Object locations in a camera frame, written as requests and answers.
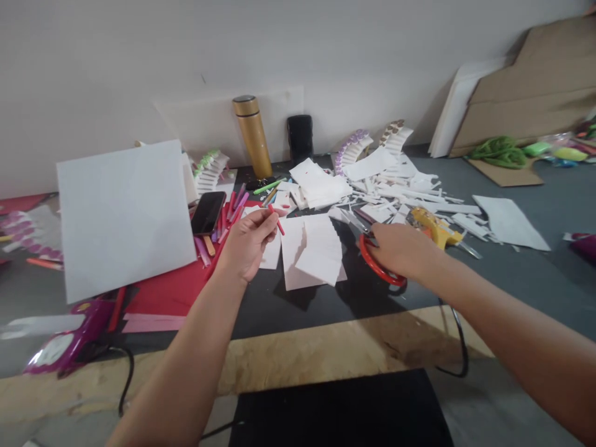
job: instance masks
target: red scissor handle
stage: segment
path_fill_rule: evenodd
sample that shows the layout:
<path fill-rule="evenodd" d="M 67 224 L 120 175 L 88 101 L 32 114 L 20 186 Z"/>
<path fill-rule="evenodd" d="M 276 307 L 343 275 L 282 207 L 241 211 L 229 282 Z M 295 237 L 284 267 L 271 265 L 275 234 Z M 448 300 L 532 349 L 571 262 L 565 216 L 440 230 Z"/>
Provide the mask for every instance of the red scissor handle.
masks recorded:
<path fill-rule="evenodd" d="M 373 259 L 367 245 L 374 246 L 372 241 L 364 235 L 364 233 L 360 234 L 360 251 L 362 252 L 362 257 L 364 258 L 365 262 L 369 265 L 369 267 L 374 271 L 377 275 L 381 277 L 381 279 L 387 281 L 389 284 L 393 284 L 395 286 L 404 287 L 408 283 L 408 279 L 396 274 L 395 277 L 390 276 L 383 268 L 377 264 L 377 261 Z"/>

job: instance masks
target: scissor blade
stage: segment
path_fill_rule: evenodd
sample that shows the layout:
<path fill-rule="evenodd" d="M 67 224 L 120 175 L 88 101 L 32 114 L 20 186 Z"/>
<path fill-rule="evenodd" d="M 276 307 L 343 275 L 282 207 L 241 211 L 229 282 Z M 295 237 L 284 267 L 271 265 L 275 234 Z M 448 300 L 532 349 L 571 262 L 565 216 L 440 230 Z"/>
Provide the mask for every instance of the scissor blade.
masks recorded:
<path fill-rule="evenodd" d="M 368 234 L 370 232 L 370 230 L 368 228 L 366 228 L 366 226 L 362 222 L 360 222 L 358 220 L 358 218 L 355 215 L 353 215 L 351 212 L 346 211 L 344 209 L 342 209 L 341 212 L 346 217 L 346 219 L 348 219 L 350 221 L 350 223 L 356 227 L 356 229 L 360 233 Z"/>

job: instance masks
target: green yarn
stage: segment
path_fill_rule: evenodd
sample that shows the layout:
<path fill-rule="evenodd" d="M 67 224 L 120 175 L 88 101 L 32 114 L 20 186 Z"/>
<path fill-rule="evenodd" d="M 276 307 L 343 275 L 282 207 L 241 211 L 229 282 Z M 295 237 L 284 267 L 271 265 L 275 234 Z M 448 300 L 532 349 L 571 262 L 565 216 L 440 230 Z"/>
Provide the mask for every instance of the green yarn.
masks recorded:
<path fill-rule="evenodd" d="M 470 152 L 468 157 L 508 169 L 523 169 L 527 161 L 511 137 L 490 138 Z"/>

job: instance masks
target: hand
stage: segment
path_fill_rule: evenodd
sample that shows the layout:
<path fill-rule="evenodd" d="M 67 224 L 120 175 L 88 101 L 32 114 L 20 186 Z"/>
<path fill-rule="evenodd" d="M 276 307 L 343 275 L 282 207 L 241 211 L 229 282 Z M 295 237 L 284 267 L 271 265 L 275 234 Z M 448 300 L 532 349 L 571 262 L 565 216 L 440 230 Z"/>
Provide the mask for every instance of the hand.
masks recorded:
<path fill-rule="evenodd" d="M 421 284 L 451 259 L 431 238 L 409 225 L 375 223 L 372 231 L 379 244 L 369 246 L 372 257 L 386 269 Z"/>
<path fill-rule="evenodd" d="M 275 239 L 278 232 L 278 219 L 286 215 L 286 211 L 269 211 L 263 208 L 253 211 L 244 219 L 240 219 L 230 229 L 228 240 L 216 271 L 226 271 L 231 278 L 240 278 L 250 282 L 261 265 L 266 245 Z"/>

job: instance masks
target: white wall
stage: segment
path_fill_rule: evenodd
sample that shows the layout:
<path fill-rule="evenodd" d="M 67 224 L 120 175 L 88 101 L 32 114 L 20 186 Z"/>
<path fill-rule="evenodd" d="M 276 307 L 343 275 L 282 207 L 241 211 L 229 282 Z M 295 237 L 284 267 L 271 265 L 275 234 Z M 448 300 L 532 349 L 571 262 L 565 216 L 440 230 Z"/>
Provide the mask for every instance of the white wall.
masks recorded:
<path fill-rule="evenodd" d="M 502 56 L 524 30 L 589 3 L 5 1 L 0 198 L 56 190 L 57 161 L 172 138 L 153 101 L 239 87 L 304 85 L 319 152 L 398 118 L 427 142 L 462 63 Z"/>

